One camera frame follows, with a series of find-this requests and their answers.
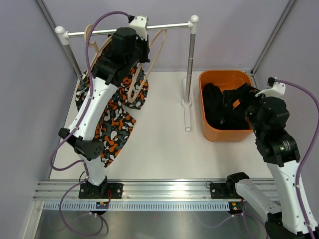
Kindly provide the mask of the black shorts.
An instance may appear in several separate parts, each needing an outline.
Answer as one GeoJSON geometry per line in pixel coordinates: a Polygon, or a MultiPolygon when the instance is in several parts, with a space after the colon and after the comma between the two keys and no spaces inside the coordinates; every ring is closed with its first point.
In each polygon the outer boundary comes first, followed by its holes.
{"type": "Polygon", "coordinates": [[[207,123],[218,130],[249,130],[249,123],[239,107],[222,116],[226,109],[224,95],[221,90],[212,83],[204,86],[202,91],[205,119],[207,123]]]}

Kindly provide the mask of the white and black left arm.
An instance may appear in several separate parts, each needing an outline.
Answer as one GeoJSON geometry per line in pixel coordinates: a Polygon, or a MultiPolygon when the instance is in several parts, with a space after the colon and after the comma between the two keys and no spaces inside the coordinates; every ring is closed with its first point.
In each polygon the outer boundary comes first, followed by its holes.
{"type": "Polygon", "coordinates": [[[96,61],[84,102],[69,128],[61,128],[59,136],[73,147],[84,162],[87,177],[80,186],[80,199],[107,199],[114,192],[121,197],[119,184],[108,185],[101,165],[104,144],[95,138],[95,129],[102,113],[123,79],[137,63],[148,59],[148,43],[130,27],[121,27],[113,34],[102,56],[96,61]]]}

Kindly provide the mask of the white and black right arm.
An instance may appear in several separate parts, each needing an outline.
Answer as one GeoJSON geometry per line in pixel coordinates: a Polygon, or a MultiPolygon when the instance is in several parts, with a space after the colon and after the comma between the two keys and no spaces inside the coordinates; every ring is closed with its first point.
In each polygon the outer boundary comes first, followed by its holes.
{"type": "Polygon", "coordinates": [[[239,110],[256,137],[257,150],[270,170],[280,204],[261,192],[243,172],[228,176],[226,193],[241,196],[259,214],[271,239],[317,239],[319,224],[314,218],[303,187],[299,149],[285,130],[290,116],[286,103],[273,88],[259,91],[245,83],[225,90],[226,112],[239,110]]]}

